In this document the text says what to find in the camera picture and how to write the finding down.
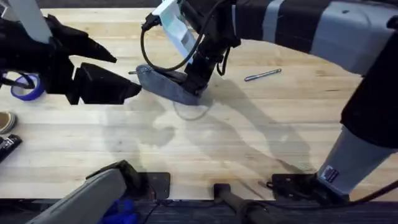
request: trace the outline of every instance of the black base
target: black base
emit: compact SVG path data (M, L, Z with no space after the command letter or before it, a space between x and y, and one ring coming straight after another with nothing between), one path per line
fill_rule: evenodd
M148 187L136 199L168 199L170 196L170 173L138 172L138 175L142 181L142 185Z
M338 195L319 183L316 174L273 174L267 187L276 200L308 200L321 205L338 205L349 202L348 195Z
M231 192L231 186L229 184L215 184L213 186L213 196L214 199L220 199L220 193L222 191Z

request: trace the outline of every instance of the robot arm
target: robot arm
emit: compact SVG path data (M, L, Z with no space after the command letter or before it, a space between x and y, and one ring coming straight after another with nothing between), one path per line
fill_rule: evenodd
M166 0L162 4L176 3ZM306 195L320 203L345 203L356 185L396 152L397 5L221 0L215 6L214 1L185 0L180 2L180 10L192 28L205 36L197 49L190 49L196 52L187 64L186 77L176 83L168 79L173 74L167 70L155 68L146 75L148 70L137 69L143 88L179 103L197 103L216 64L230 47L240 44L240 39L272 42L316 55L364 77L341 114L341 135L320 170L315 175L275 174L268 183L275 195ZM165 30L172 28L164 23L167 16L159 16ZM181 35L180 40L189 37ZM169 88L152 88L160 86L159 77L170 82L163 85Z
M55 16L43 17L34 0L0 2L0 87L2 84L35 88L26 73L37 73L48 94L63 94L71 105L80 98L87 104L123 104L141 86L96 65L83 63L73 77L71 55L116 62L86 32L61 24ZM8 80L3 74L18 72L32 85Z

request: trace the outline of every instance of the blue object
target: blue object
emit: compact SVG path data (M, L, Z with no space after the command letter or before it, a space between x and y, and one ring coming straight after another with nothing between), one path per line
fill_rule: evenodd
M14 97L16 97L20 100L23 100L23 101L35 100L44 92L44 87L43 87L42 82L40 81L39 76L36 74L28 74L28 76L35 83L35 88L33 90L30 90L30 92L24 93L24 91L29 91L29 90L23 89L18 86L11 87L11 94ZM27 80L24 77L19 77L16 80L16 82L27 83Z
M138 214L134 213L134 202L117 200L98 224L137 224L137 222Z

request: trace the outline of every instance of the black mount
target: black mount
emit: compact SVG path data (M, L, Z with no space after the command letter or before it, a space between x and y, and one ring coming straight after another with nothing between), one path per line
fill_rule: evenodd
M118 169L124 178L126 194L134 200L164 200L170 194L170 173L168 172L137 172L127 161L122 160L97 170L86 177L89 179L108 169Z
M308 200L320 205L340 205L349 202L348 195L341 196L317 180L316 174L274 174L266 187L276 200Z

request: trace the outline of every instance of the metal bracket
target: metal bracket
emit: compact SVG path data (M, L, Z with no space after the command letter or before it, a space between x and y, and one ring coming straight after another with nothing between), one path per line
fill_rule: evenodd
M316 174L273 174L266 187L276 200L308 200L321 205L349 202L348 195L338 195L319 183Z

